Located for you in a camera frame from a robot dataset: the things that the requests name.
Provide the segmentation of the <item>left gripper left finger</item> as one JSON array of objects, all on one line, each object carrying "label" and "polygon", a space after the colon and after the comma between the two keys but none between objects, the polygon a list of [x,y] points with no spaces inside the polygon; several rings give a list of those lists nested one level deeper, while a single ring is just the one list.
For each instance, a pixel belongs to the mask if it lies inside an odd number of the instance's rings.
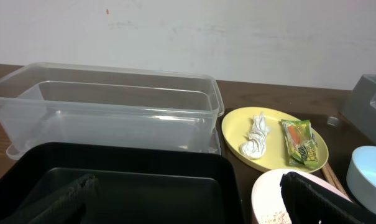
[{"label": "left gripper left finger", "polygon": [[7,223],[90,223],[96,215],[98,179],[86,174],[0,221]]}]

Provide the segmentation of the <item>green snack wrapper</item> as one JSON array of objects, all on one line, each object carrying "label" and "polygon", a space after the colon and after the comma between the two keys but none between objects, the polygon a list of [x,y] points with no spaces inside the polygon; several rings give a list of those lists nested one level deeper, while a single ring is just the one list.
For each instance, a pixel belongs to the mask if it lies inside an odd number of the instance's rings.
[{"label": "green snack wrapper", "polygon": [[318,143],[309,120],[281,120],[288,151],[288,163],[291,166],[305,166],[308,169],[318,167],[316,151]]}]

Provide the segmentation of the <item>light blue bowl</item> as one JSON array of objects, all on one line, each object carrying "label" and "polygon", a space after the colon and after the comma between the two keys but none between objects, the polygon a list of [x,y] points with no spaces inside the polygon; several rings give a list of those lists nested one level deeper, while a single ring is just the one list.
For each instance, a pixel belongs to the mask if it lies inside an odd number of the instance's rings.
[{"label": "light blue bowl", "polygon": [[376,146],[353,151],[346,182],[356,200],[376,214]]}]

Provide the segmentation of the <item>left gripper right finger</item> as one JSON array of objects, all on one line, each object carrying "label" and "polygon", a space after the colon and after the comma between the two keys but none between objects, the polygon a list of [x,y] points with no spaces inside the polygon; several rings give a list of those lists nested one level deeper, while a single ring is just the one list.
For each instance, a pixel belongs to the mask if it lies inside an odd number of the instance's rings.
[{"label": "left gripper right finger", "polygon": [[296,172],[282,175],[280,187],[292,224],[376,224],[376,214]]}]

